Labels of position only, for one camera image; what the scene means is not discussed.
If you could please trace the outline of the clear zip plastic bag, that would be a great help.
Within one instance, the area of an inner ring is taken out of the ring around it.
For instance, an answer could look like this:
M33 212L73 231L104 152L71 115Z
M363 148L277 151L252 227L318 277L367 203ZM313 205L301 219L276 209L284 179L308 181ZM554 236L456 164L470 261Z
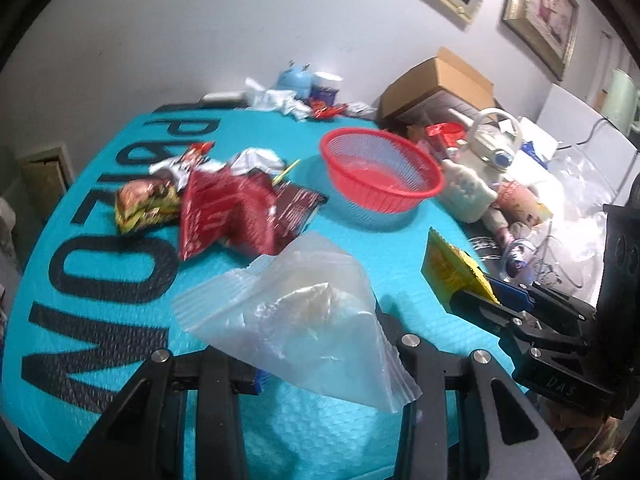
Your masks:
M421 389L375 308L362 265L316 232L172 302L184 332L232 358L320 396L396 413Z

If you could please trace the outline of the large red snack bag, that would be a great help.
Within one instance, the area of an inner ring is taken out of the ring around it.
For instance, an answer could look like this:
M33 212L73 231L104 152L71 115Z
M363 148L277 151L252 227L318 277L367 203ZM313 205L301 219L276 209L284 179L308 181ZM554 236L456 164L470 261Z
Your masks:
M189 260L221 240L247 255L274 255L277 194L262 170L195 170L182 196L179 256Z

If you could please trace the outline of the gold framed picture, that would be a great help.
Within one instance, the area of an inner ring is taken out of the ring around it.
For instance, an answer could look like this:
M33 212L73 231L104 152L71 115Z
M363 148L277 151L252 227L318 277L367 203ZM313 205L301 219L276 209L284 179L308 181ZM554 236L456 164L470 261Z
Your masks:
M576 0L506 0L502 21L562 81L574 52L578 9Z

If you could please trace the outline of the brown cardboard box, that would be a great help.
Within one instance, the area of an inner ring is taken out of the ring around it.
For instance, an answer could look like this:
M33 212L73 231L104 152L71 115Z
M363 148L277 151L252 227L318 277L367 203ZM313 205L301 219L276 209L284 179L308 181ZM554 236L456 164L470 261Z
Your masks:
M449 110L474 119L496 105L494 84L463 58L441 47L392 82L378 102L381 122L431 125L452 122Z

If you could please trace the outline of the red candy wrapper at back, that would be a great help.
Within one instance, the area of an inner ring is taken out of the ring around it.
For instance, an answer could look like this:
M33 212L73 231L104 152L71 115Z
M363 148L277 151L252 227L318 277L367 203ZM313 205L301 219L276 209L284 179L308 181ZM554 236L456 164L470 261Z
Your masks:
M346 104L330 105L321 100L311 100L311 118L318 122L327 122L335 117L343 115L347 110Z

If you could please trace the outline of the red box packet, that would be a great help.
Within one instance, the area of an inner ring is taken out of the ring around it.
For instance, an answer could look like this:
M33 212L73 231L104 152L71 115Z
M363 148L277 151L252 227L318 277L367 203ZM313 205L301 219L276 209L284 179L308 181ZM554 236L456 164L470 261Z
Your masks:
M450 148L458 148L466 139L465 126L458 122L440 122L425 128L426 142L437 153L446 153Z

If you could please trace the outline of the green electric kettle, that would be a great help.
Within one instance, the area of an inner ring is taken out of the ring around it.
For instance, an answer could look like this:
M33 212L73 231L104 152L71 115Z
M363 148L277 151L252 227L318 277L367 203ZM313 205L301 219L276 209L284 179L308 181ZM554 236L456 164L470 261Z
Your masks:
M639 89L631 76L619 68L612 70L601 115L624 136L639 133Z

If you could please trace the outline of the white crumpled tissue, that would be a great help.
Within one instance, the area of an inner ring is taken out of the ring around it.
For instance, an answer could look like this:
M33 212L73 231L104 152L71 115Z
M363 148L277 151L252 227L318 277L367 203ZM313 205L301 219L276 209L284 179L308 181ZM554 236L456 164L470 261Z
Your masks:
M244 96L247 107L258 112L278 112L292 116L298 122L311 118L311 107L297 99L293 90L267 89L253 78L244 81Z

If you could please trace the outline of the white red snack packet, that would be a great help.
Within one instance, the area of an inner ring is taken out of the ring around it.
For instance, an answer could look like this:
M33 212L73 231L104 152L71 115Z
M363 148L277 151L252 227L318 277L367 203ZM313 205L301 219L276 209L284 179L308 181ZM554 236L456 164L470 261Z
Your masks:
M189 179L191 171L198 167L203 167L205 171L221 170L224 162L208 156L214 145L214 142L192 143L181 155L165 158L149 166L149 174L178 182Z

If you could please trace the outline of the white flat device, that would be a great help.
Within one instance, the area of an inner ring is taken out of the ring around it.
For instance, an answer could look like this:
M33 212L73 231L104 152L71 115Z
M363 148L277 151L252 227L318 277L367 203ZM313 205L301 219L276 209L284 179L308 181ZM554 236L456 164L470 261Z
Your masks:
M202 107L211 108L244 108L247 99L244 91L209 92L200 99Z

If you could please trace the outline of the yellow lollipop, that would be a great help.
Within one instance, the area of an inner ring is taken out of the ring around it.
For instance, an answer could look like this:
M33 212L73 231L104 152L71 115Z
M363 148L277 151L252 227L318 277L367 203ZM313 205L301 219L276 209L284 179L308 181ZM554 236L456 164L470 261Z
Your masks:
M277 185L284 180L284 178L300 163L300 159L295 159L294 162L291 162L288 166L286 166L280 174L277 174L275 177L271 179L271 183L273 185Z

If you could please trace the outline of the yellow snack packet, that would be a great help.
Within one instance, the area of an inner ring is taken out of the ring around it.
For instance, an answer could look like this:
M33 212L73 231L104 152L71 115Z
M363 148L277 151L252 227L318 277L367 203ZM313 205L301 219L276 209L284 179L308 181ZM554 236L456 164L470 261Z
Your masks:
M428 231L421 272L448 313L452 312L452 296L460 290L499 303L480 265L464 250L449 244L433 228Z

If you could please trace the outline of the green nutrition cereal bag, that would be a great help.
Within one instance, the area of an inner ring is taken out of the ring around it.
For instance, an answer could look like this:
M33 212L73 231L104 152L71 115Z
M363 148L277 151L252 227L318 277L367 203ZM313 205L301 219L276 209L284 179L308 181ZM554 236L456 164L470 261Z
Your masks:
M115 193L115 223L119 234L164 224L180 216L181 197L169 180L136 179Z

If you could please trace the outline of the dark brown snack packet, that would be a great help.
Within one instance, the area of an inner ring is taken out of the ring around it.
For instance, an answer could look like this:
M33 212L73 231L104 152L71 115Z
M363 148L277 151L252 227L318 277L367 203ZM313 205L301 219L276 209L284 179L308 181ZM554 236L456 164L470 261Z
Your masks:
M302 234L328 196L290 181L280 182L276 192L273 250L276 254Z

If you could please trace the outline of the paper cup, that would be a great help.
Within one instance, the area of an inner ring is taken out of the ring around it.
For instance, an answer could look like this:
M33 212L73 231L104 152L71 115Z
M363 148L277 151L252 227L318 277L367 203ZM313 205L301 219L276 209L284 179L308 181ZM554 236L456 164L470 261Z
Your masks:
M552 218L551 210L518 181L501 182L495 207L510 223L521 222L529 228L539 226Z

